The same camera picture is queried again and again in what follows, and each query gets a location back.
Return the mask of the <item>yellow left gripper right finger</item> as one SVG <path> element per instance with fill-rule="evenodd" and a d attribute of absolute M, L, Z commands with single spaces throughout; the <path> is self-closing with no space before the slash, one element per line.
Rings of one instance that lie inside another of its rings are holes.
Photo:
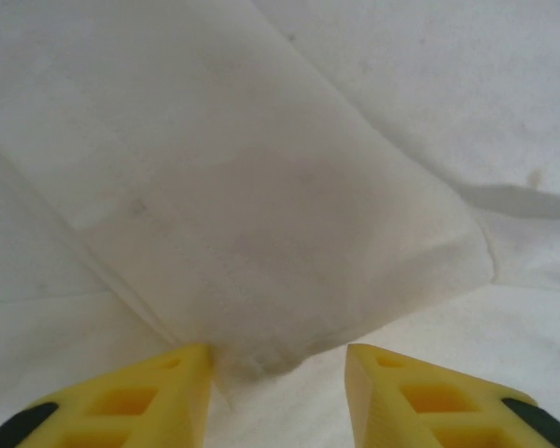
<path fill-rule="evenodd" d="M 560 447 L 560 421 L 527 394 L 363 343 L 346 350 L 357 447 Z"/>

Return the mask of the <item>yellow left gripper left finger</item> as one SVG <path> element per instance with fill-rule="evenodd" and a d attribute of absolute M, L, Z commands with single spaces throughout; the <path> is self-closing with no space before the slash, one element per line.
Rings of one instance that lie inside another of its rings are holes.
<path fill-rule="evenodd" d="M 201 447 L 213 371 L 195 343 L 68 386 L 0 425 L 0 447 Z"/>

